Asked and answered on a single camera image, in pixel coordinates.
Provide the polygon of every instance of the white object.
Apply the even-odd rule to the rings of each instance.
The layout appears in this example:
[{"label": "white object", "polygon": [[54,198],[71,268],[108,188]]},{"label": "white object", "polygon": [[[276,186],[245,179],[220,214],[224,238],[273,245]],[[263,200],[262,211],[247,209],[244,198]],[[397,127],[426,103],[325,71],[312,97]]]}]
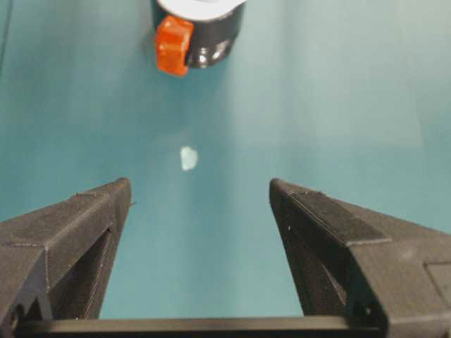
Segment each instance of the white object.
[{"label": "white object", "polygon": [[246,0],[158,0],[169,13],[194,21],[220,18],[244,2]]},{"label": "white object", "polygon": [[190,146],[183,146],[180,150],[180,160],[183,171],[193,170],[199,161],[199,154]]}]

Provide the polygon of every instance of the white lid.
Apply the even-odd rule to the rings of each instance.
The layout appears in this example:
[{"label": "white lid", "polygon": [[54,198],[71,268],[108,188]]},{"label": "white lid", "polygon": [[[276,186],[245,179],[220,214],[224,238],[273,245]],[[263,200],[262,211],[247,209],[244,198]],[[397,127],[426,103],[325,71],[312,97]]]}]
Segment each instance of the white lid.
[{"label": "white lid", "polygon": [[158,0],[161,7],[180,18],[208,21],[229,13],[246,0]]}]

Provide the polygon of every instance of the orange clip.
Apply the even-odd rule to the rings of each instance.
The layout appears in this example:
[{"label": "orange clip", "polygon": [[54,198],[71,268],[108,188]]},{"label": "orange clip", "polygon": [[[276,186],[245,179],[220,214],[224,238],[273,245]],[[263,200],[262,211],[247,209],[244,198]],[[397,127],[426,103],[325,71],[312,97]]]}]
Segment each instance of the orange clip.
[{"label": "orange clip", "polygon": [[185,59],[190,48],[194,24],[168,15],[158,26],[155,38],[156,65],[159,70],[177,76],[188,73]]}]

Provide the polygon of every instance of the teal surface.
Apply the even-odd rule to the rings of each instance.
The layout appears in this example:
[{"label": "teal surface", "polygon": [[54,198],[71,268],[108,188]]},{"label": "teal surface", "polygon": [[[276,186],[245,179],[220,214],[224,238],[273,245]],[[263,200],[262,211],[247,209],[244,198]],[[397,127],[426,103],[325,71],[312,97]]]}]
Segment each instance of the teal surface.
[{"label": "teal surface", "polygon": [[14,0],[0,219],[127,176],[103,317],[299,314],[272,177],[451,231],[450,19],[449,0],[249,0],[231,57],[180,80],[154,67],[148,0]]}]

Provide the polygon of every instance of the black rod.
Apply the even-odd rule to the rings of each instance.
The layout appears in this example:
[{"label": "black rod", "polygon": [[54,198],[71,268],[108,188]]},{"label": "black rod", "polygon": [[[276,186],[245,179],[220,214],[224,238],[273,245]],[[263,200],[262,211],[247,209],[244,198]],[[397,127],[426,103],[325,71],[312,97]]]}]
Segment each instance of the black rod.
[{"label": "black rod", "polygon": [[22,323],[16,337],[317,338],[381,337],[360,320],[341,317],[170,320],[41,320]]}]

